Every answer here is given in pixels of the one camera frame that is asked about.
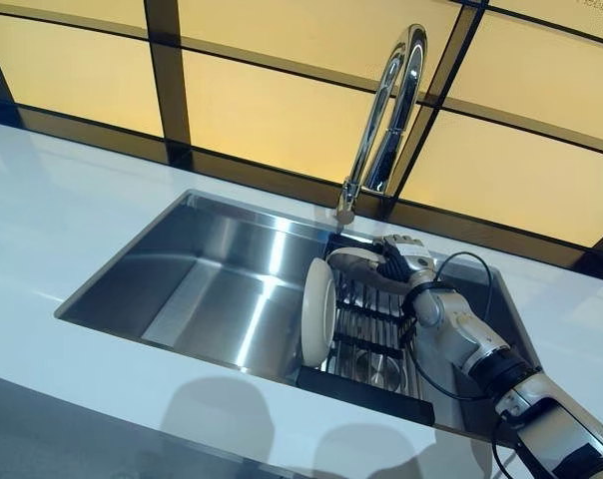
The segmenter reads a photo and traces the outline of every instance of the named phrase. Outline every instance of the faucet spout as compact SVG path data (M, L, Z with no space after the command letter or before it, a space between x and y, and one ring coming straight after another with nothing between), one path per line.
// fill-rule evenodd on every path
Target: faucet spout
M350 175L343 182L336 218L348 225L354 220L354 203L361 188L384 194L399 154L401 140L417 98L426 55L426 34L421 25L406 28L397 40L383 69L372 108L354 157ZM383 139L363 174L379 123L400 72L403 72L392 115Z

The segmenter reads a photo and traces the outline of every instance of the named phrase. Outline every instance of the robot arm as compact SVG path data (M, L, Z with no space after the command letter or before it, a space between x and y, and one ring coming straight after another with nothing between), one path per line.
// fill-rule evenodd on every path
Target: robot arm
M419 241L392 236L382 242L389 254L352 259L336 250L328 262L367 282L379 275L376 282L386 290L405 294L404 312L421 333L514 428L517 454L535 477L603 479L603 425L513 351L452 286L436 281L434 262Z

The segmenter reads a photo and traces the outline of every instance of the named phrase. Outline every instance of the black cable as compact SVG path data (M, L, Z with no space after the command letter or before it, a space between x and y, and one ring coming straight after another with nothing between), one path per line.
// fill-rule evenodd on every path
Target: black cable
M499 416L499 419L497 419L497 422L494 423L494 427L492 428L492 434L490 434L490 445L492 446L492 455L494 456L494 461L497 463L497 466L499 466L499 469L501 470L501 474L503 474L506 479L514 479L508 473L508 471L505 470L505 466L501 462L501 459L499 459L499 454L497 453L497 433L499 432L499 427L501 427L501 424L503 424L503 419L501 418L501 416Z
M415 320L412 323L411 328L414 328L416 326L417 321ZM439 391L442 394L445 394L448 397L451 397L452 399L456 399L457 401L468 401L468 402L474 402L474 401L483 401L485 399L488 399L489 396L486 396L485 394L481 394L479 396L462 396L460 394L455 394L454 392L450 392L447 389L444 389L442 386L440 386L439 384L437 384L434 379L432 379L421 367L421 364L419 364L419 362L417 361L416 355L414 354L414 351L412 350L412 346L410 345L410 339L407 342L407 349L408 349L408 354L410 354L410 359L412 359L412 363L414 364L414 368L417 370L417 372L419 374L421 374L421 377L423 377L428 384L430 384L432 387L434 387L437 391Z
M474 252L470 252L470 251L459 251L456 252L455 254L451 254L449 257L447 257L443 263L441 264L441 266L439 267L439 270L437 271L437 274L434 276L434 280L437 281L439 279L439 277L441 276L441 273L443 272L443 269L446 267L446 265L454 258L461 256L462 254L466 254L468 256L472 256L475 259L477 259L481 265L483 266L483 268L485 269L485 273L486 276L488 278L488 296L486 298L485 301L485 310L483 312L483 317L482 319L485 321L488 318L488 314L490 312L490 305L492 304L492 273L490 272L490 268L488 267L488 265L486 264L486 262L483 260L483 258L481 258L481 256L479 256L478 254L475 254Z

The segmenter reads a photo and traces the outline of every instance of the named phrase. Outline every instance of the white countertop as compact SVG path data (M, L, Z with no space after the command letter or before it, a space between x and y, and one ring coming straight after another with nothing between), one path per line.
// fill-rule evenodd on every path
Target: white countertop
M316 477L494 475L485 443L53 316L187 189L333 225L324 208L0 126L1 378ZM501 271L546 372L603 421L602 280L362 218L352 229L481 254ZM518 460L508 468L527 475Z

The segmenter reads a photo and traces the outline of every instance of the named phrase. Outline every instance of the white plate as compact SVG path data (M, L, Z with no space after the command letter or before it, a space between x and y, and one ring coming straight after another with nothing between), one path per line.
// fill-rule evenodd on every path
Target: white plate
M330 350L334 332L335 292L332 270L316 257L303 287L301 306L301 357L306 366L321 365Z

